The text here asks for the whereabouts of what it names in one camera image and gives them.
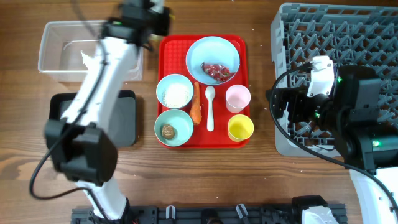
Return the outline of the green bowl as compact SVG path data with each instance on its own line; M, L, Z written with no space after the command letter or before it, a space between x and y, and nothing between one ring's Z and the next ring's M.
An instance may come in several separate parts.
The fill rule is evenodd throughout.
M164 127L172 128L172 138L166 138L162 134ZM179 147L185 144L193 134L193 121L184 111L170 109L161 113L154 125L156 138L168 147Z

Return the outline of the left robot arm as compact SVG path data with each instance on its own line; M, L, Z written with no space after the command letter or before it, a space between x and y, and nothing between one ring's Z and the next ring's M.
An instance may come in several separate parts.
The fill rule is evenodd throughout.
M169 34L170 13L163 1L125 1L120 16L109 18L94 35L95 56L80 90L60 119L45 125L48 151L32 174L31 196L40 198L34 193L34 181L51 158L54 169L76 184L71 192L82 190L89 198L92 221L132 223L129 200L113 176L118 150L108 137L109 123L139 49L152 48L152 35Z

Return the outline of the brown food lump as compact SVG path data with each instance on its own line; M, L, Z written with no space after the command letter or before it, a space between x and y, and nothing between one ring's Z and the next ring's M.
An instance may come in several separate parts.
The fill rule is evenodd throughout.
M165 139L173 139L175 136L175 130L174 127L171 126L170 124L165 124L163 125L162 129L161 129L161 135L165 138Z

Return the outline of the orange carrot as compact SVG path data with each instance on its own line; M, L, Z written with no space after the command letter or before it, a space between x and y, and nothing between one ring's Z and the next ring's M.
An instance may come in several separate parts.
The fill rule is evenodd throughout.
M193 98L190 109L190 117L193 125L197 126L201 122L201 102L200 102L200 85L198 82L193 84Z

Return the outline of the pink plastic cup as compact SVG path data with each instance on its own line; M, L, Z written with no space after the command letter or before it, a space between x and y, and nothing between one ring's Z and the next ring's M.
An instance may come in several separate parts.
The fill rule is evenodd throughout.
M243 85L232 85L226 91L226 107L231 113L239 113L250 101L251 93Z

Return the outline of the white rice pile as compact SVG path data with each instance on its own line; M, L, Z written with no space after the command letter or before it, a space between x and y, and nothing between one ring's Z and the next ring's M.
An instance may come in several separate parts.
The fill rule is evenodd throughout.
M168 108L181 108L189 101L189 89L181 83L170 84L163 94L164 105Z

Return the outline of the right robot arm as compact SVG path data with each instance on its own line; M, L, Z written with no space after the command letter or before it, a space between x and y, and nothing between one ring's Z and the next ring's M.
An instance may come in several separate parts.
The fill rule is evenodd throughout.
M381 79L365 66L344 65L332 84L333 96L310 94L303 87L267 90L277 129L305 152L350 171L364 223L397 223L397 129L378 121ZM313 121L332 133L343 161L315 152L283 130L279 118L288 111L291 123Z

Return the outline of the white tissue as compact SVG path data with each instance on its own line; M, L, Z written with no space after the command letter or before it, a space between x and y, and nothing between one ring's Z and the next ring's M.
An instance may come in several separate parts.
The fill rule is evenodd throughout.
M95 60L91 58L89 55L85 54L82 50L80 51L82 56L83 65L90 70L93 66L95 66Z

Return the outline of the light blue bowl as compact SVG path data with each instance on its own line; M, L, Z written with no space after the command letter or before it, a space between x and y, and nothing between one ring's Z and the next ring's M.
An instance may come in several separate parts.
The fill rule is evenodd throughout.
M193 98L193 84L184 75L170 74L160 79L156 88L159 103L166 108L181 109Z

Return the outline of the yellow plastic cup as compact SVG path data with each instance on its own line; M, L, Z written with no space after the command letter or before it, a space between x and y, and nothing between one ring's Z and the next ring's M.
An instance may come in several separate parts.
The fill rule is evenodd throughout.
M254 132L254 123L250 117L237 114L228 121L228 136L234 142L249 139Z

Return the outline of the red snack wrapper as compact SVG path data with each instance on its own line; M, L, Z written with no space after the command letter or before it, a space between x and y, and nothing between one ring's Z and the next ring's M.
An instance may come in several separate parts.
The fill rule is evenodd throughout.
M202 63L201 69L212 79L217 82L227 82L235 73L230 72L230 70L221 64L208 64Z

